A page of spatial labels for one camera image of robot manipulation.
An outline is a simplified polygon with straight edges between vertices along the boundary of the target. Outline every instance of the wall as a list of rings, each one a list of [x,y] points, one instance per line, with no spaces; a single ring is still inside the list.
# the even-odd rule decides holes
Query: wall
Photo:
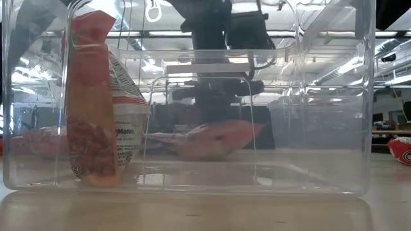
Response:
[[[389,112],[401,110],[402,101],[411,101],[411,89],[401,89],[401,97],[396,99],[392,94],[377,94],[377,102],[373,103],[372,113],[383,114],[383,120],[389,120]]]

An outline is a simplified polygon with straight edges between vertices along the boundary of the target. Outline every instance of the clear plastic bin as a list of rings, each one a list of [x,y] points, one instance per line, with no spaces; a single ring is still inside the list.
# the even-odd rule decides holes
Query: clear plastic bin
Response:
[[[5,0],[4,183],[359,196],[374,4]]]

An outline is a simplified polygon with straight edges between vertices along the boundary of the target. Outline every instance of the transparent plastic container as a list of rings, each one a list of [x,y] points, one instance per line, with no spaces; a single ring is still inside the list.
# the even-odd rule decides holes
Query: transparent plastic container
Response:
[[[359,196],[374,4],[5,0],[4,183]],[[126,109],[139,127],[118,128],[113,104],[130,99],[149,109]]]

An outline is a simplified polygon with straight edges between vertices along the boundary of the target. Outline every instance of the table surface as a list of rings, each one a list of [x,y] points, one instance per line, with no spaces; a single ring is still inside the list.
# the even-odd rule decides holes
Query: table surface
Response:
[[[2,231],[411,230],[411,167],[388,154],[372,154],[371,188],[361,198],[39,194],[10,191],[2,180]]]

